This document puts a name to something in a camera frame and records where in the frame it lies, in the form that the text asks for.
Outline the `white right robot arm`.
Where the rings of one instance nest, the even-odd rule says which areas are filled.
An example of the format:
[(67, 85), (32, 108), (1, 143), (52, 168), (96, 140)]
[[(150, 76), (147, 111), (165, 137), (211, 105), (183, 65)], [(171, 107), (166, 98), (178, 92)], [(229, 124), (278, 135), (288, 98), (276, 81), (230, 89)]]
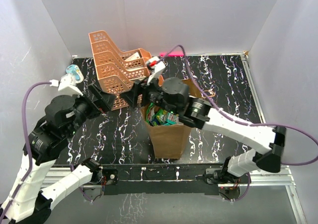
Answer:
[(207, 183), (235, 183), (244, 174), (261, 169), (270, 173), (281, 170), (281, 157), (285, 145), (286, 128), (256, 126), (228, 113), (220, 114), (202, 98), (190, 94), (189, 85), (171, 77), (159, 85), (158, 79), (135, 80), (132, 88), (121, 92), (120, 97), (131, 107), (149, 103), (178, 115), (182, 124), (200, 130), (222, 134), (250, 147), (238, 156), (227, 157), (221, 169), (208, 169), (204, 173)]

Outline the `green cassava chips bag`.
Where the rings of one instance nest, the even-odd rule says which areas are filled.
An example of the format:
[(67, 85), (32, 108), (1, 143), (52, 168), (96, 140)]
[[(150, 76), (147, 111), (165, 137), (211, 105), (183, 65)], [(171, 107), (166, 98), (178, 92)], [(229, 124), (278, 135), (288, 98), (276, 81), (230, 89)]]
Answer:
[(146, 122), (149, 125), (151, 125), (154, 115), (155, 115), (155, 105), (153, 103), (150, 103), (146, 110), (146, 118), (145, 118)]

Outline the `yellow green fruit snack bag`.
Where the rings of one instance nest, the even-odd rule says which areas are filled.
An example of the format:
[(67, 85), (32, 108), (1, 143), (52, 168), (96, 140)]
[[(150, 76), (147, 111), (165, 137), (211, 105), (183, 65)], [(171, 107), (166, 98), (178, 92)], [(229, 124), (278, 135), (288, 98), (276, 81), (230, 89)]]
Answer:
[(157, 120), (160, 121), (160, 122), (165, 122), (167, 115), (168, 115), (168, 112), (167, 112), (166, 110), (160, 109), (160, 110), (156, 113), (156, 118), (157, 118)]

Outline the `brown paper bag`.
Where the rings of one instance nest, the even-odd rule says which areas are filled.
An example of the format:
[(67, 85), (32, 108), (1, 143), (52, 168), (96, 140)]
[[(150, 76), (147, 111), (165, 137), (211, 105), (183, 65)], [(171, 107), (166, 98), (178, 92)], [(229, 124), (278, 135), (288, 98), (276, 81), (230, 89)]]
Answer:
[(191, 129), (201, 128), (207, 120), (207, 112), (211, 105), (204, 99), (202, 93), (190, 79), (184, 79), (182, 81), (189, 85), (190, 96), (184, 114), (177, 114), (179, 118), (178, 124), (167, 126), (164, 125), (164, 122), (158, 121), (156, 113), (162, 108), (155, 106), (155, 115), (151, 125), (149, 125), (145, 120), (146, 110), (149, 104), (141, 107), (143, 120), (149, 133), (156, 158), (181, 158), (188, 143)]

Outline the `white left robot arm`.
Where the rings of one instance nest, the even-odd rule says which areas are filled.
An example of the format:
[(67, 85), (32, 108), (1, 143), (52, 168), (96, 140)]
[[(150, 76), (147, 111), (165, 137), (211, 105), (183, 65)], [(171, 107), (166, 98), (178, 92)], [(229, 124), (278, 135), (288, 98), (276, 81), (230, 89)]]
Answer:
[(116, 96), (90, 84), (95, 100), (80, 91), (58, 95), (45, 107), (45, 116), (31, 133), (25, 132), (21, 167), (9, 196), (0, 206), (0, 218), (11, 224), (42, 224), (56, 205), (82, 185), (102, 180), (102, 166), (91, 158), (71, 173), (42, 188), (43, 181), (68, 146), (68, 141), (88, 119), (111, 111)]

